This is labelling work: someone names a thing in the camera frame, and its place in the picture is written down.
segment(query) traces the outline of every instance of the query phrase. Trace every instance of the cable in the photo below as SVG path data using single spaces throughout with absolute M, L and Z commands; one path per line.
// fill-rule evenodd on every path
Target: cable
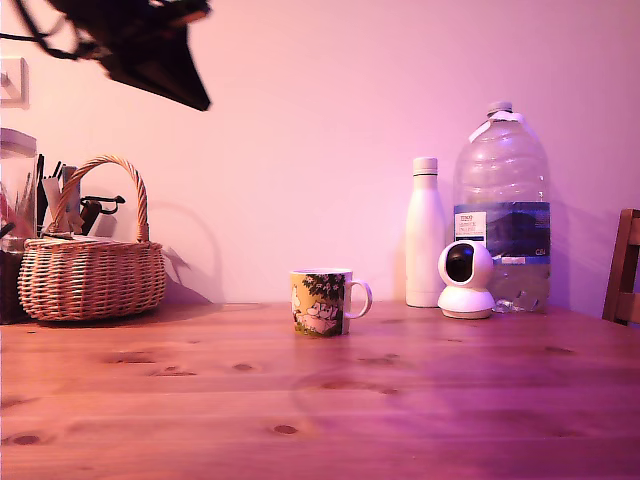
M 20 12 L 20 15 L 22 16 L 22 20 L 24 20 L 24 23 L 27 25 L 27 28 L 31 32 L 31 35 L 33 35 L 33 38 L 34 38 L 33 41 L 35 41 L 38 45 L 40 45 L 40 48 L 42 48 L 45 52 L 47 52 L 49 55 L 55 58 L 62 58 L 62 59 L 68 59 L 68 60 L 78 59 L 79 56 L 77 53 L 69 53 L 63 50 L 58 50 L 57 48 L 51 48 L 44 39 L 45 34 L 43 34 L 40 30 L 38 30 L 38 27 L 36 26 L 35 22 L 31 18 L 31 15 L 29 15 L 29 12 L 27 11 L 24 4 L 22 3 L 22 0 L 14 0 L 14 1 L 16 4 L 16 8 L 18 9 L 18 12 Z
M 51 28 L 51 30 L 49 30 L 47 33 L 41 33 L 40 37 L 41 38 L 50 37 L 51 35 L 58 33 L 62 28 L 62 25 L 64 25 L 65 20 L 66 20 L 65 16 L 61 15 L 60 18 L 58 18 L 58 21 L 56 22 L 56 24 Z M 12 33 L 2 33 L 2 32 L 0 32 L 0 38 L 4 38 L 6 40 L 18 40 L 20 42 L 37 42 L 38 41 L 37 37 L 28 37 L 26 35 L 14 35 Z

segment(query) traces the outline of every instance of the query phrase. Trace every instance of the security camera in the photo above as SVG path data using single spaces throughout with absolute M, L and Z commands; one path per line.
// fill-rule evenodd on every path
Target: security camera
M 448 245 L 438 259 L 440 277 L 447 285 L 438 306 L 447 317 L 487 318 L 495 301 L 487 290 L 493 271 L 491 254 L 479 242 L 459 240 Z

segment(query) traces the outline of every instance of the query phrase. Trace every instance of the light switch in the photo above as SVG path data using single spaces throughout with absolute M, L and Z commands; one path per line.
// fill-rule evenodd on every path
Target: light switch
M 22 57 L 3 57 L 0 60 L 0 106 L 27 108 L 29 79 L 27 62 Z

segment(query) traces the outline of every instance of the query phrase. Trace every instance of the mug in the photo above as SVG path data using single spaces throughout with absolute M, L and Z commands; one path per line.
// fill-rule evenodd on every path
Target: mug
M 347 334 L 351 319 L 365 315 L 373 303 L 371 288 L 366 282 L 352 280 L 351 270 L 294 270 L 290 277 L 291 312 L 297 332 L 321 337 Z M 366 302 L 357 314 L 349 312 L 354 285 L 360 285 L 367 294 Z

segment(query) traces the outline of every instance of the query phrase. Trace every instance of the blue label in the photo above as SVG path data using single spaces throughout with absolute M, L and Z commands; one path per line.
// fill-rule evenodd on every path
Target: blue label
M 455 239 L 484 243 L 494 263 L 550 263 L 548 202 L 476 203 L 457 205 L 453 211 Z

